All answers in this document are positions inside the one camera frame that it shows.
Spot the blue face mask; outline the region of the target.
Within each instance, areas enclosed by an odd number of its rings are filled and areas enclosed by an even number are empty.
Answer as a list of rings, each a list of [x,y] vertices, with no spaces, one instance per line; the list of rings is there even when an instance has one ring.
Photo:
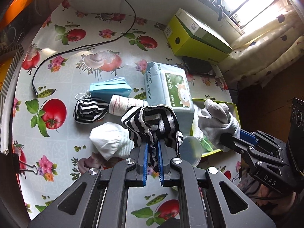
[[[90,84],[89,89],[85,93],[76,94],[75,99],[80,100],[86,97],[92,97],[110,101],[113,95],[128,97],[131,91],[131,86],[126,82],[125,78],[117,77]]]

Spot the white bandage roll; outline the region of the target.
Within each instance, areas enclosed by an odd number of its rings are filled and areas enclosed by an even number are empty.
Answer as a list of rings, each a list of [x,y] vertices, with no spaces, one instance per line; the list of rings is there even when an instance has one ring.
[[[109,113],[121,117],[130,107],[145,106],[148,106],[148,102],[145,100],[113,95],[109,103]]]

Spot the orange object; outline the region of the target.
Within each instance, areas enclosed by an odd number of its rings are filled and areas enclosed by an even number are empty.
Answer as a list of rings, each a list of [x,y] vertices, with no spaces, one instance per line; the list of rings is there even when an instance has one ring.
[[[13,0],[9,7],[1,15],[1,30],[9,25],[33,0]]]

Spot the black smartphone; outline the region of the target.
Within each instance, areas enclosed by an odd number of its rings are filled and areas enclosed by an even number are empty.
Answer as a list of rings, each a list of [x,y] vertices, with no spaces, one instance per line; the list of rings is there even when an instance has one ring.
[[[191,75],[212,77],[216,75],[212,65],[208,61],[186,56],[183,56],[182,59]]]

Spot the green box lid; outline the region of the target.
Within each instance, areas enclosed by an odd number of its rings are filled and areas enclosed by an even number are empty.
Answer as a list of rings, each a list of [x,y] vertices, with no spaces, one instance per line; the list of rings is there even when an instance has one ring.
[[[230,54],[232,52],[232,48],[228,42],[201,20],[192,16],[183,9],[179,9],[175,16],[191,38],[208,44],[209,46],[226,54]]]

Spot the black binder clip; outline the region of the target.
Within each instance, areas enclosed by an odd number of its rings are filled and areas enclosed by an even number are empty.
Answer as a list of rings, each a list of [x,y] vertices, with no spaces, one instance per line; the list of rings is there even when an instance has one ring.
[[[19,155],[16,153],[12,154],[12,163],[13,163],[14,171],[17,174],[22,174],[24,172],[31,172],[34,173],[35,175],[38,174],[38,168],[36,165],[30,165],[26,162],[21,161],[19,159]]]

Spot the patterned curtain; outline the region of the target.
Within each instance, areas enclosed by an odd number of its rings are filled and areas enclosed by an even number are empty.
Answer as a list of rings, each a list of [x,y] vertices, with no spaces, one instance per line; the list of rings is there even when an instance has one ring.
[[[291,5],[262,27],[236,39],[218,66],[226,83],[240,88],[270,80],[303,56],[303,21]]]

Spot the yellow-green cardboard box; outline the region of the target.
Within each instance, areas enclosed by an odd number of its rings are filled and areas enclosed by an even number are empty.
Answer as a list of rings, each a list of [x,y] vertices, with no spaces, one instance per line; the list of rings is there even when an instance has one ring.
[[[201,59],[214,65],[228,57],[228,54],[191,38],[176,16],[171,18],[164,34],[175,56]]]

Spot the clear plastic round lid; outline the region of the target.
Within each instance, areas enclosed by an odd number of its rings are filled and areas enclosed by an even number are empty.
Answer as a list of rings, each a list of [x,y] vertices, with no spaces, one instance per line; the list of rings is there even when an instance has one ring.
[[[200,163],[203,149],[199,139],[188,135],[183,138],[179,152],[182,160],[185,160],[196,167]]]

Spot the wet wipes pack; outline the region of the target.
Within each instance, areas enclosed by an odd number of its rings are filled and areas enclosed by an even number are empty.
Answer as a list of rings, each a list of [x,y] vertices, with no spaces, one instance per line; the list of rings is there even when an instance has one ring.
[[[146,100],[149,105],[167,105],[176,114],[180,131],[190,135],[194,107],[184,69],[174,65],[149,62],[144,74]]]

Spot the striped black white sock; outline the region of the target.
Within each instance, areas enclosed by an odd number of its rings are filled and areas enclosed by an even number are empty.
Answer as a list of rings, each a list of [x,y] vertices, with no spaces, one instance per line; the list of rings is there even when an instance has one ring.
[[[180,156],[179,148],[183,135],[174,110],[167,105],[130,107],[121,117],[122,124],[128,129],[129,138],[135,147],[148,144],[150,153],[149,167],[159,171],[157,143],[163,139],[168,147],[175,149]]]

